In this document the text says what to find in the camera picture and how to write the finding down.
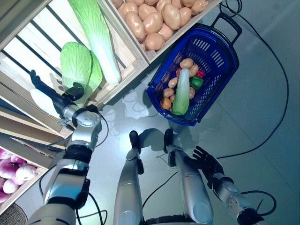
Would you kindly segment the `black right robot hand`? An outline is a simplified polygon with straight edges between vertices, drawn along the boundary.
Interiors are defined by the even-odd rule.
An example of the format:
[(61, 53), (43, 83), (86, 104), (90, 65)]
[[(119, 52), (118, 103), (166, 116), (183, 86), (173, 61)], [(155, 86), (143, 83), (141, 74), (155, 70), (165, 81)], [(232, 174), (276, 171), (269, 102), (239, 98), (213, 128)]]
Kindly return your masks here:
[(213, 187), (213, 177), (220, 173), (224, 175), (222, 165), (217, 161), (215, 157), (209, 154), (200, 146), (196, 146), (193, 152), (193, 158), (184, 157), (185, 163), (194, 169), (201, 170), (207, 179), (207, 185), (210, 189)]

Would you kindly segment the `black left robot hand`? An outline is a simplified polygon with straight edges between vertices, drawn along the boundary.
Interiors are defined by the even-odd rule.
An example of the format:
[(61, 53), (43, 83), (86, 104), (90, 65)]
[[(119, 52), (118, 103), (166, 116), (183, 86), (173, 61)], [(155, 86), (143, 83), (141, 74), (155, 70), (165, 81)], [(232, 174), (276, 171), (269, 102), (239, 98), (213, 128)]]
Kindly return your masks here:
[(70, 105), (75, 105), (74, 101), (84, 96), (84, 87), (80, 83), (74, 82), (71, 88), (60, 95), (41, 81), (35, 70), (30, 71), (30, 78), (35, 87), (30, 91), (35, 104), (56, 118), (64, 118), (63, 110)]

